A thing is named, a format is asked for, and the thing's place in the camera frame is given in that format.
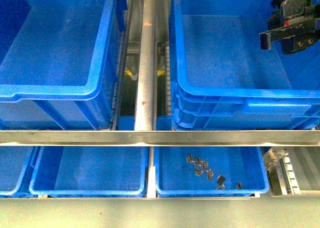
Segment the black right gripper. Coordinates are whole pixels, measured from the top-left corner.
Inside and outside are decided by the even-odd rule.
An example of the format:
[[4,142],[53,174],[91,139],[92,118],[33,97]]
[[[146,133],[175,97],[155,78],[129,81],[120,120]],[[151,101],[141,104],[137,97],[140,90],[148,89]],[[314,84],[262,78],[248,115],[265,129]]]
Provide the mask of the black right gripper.
[[268,31],[259,35],[262,50],[279,41],[283,54],[293,54],[313,46],[320,39],[320,5],[313,0],[272,0],[275,8],[267,19]]

